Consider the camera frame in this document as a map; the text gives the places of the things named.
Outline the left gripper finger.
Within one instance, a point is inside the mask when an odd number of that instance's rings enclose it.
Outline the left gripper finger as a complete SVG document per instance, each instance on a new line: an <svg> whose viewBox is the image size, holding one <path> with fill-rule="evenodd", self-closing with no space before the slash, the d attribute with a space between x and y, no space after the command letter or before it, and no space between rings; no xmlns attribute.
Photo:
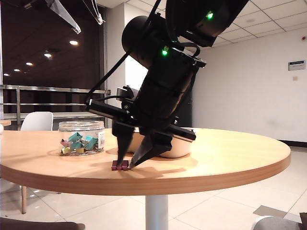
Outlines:
<svg viewBox="0 0 307 230"><path fill-rule="evenodd" d="M103 24L105 20L103 20L101 13L98 10L98 6L96 0L83 0L83 3L91 13L91 15L95 18L98 24Z"/></svg>
<svg viewBox="0 0 307 230"><path fill-rule="evenodd" d="M64 19L71 26L72 30L75 33L79 34L81 32L79 25L76 23L76 21L68 13L68 11L65 9L65 7L62 5L62 3L59 0L45 0L45 2L53 12L55 12L58 16Z"/></svg>

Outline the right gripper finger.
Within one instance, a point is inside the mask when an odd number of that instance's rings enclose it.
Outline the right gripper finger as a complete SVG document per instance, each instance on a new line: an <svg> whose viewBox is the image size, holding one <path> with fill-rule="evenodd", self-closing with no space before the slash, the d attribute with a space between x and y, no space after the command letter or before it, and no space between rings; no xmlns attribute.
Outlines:
<svg viewBox="0 0 307 230"><path fill-rule="evenodd" d="M171 135L165 133L156 132L146 135L134 153L130 167L134 168L146 160L170 151L172 149L172 139L173 137Z"/></svg>
<svg viewBox="0 0 307 230"><path fill-rule="evenodd" d="M134 126L127 125L119 121L112 123L112 135L117 137L118 142L118 160L117 165L122 164L123 158L126 155L132 141Z"/></svg>

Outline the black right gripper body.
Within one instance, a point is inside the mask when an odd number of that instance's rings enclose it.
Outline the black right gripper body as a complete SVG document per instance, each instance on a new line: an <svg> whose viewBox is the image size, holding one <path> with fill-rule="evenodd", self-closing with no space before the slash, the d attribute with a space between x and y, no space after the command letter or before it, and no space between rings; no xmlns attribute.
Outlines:
<svg viewBox="0 0 307 230"><path fill-rule="evenodd" d="M157 99L150 96L121 99L121 108L102 102L104 99L88 99L86 110L113 119L133 127L141 127L146 131L157 131L179 136L190 141L196 139L193 131L180 128L174 124L177 115L178 101L170 98Z"/></svg>

